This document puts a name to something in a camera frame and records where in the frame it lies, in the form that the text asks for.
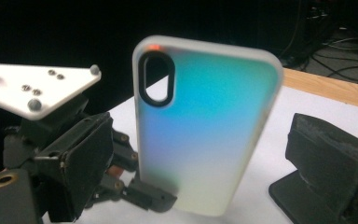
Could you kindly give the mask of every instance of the wooden strip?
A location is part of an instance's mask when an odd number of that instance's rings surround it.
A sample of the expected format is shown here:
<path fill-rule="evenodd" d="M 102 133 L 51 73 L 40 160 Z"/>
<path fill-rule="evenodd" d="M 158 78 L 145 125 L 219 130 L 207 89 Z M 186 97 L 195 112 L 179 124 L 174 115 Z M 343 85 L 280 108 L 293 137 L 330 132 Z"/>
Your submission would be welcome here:
<path fill-rule="evenodd" d="M 284 69 L 283 85 L 358 106 L 358 84 Z"/>

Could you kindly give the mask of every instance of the white tabletop surface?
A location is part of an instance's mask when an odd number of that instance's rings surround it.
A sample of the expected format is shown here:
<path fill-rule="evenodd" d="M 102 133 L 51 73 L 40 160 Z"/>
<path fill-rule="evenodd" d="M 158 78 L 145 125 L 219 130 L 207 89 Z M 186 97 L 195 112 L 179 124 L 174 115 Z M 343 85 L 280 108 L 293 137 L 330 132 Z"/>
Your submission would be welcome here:
<path fill-rule="evenodd" d="M 158 83 L 148 92 L 159 93 L 160 90 Z M 284 157 L 287 134 L 295 113 L 324 119 L 358 137 L 357 106 L 282 87 L 240 186 L 223 216 L 203 217 L 175 209 L 158 214 L 120 201 L 96 204 L 83 212 L 76 223 L 292 223 L 269 197 L 268 189 L 271 183 L 296 169 Z M 113 108 L 110 114 L 114 119 L 113 127 L 128 134 L 136 150 L 133 98 Z M 130 177 L 125 174 L 123 179 L 128 181 Z"/>

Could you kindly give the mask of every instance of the camera cutout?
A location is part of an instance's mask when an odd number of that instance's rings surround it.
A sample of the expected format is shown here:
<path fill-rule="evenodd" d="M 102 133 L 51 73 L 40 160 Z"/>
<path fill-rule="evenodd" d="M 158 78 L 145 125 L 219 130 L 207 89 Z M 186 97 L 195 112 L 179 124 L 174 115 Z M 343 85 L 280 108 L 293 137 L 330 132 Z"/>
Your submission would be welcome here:
<path fill-rule="evenodd" d="M 149 51 L 144 54 L 138 64 L 139 92 L 141 97 L 150 105 L 164 106 L 173 98 L 174 63 L 166 54 L 160 51 Z M 164 92 L 148 86 L 159 80 L 164 82 Z"/>

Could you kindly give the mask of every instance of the iridescent phone case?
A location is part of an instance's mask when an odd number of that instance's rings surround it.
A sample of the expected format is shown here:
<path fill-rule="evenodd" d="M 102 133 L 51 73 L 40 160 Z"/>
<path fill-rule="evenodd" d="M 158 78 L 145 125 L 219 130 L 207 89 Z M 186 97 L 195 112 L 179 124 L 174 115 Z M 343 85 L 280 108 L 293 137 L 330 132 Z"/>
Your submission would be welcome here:
<path fill-rule="evenodd" d="M 145 90 L 149 60 L 168 68 L 165 99 Z M 132 56 L 141 180 L 178 197 L 174 207 L 223 215 L 282 83 L 270 53 L 150 36 Z"/>

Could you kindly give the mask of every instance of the smartphone case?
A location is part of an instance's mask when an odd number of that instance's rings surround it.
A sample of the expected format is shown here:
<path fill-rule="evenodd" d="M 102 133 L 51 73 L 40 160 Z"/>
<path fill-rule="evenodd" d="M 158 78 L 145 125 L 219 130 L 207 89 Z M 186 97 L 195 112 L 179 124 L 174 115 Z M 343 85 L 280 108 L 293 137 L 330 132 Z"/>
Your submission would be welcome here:
<path fill-rule="evenodd" d="M 169 68 L 162 101 L 145 91 L 152 57 Z M 150 36 L 132 66 L 141 180 L 176 195 L 180 210 L 223 215 L 282 84 L 280 62 L 264 50 Z"/>

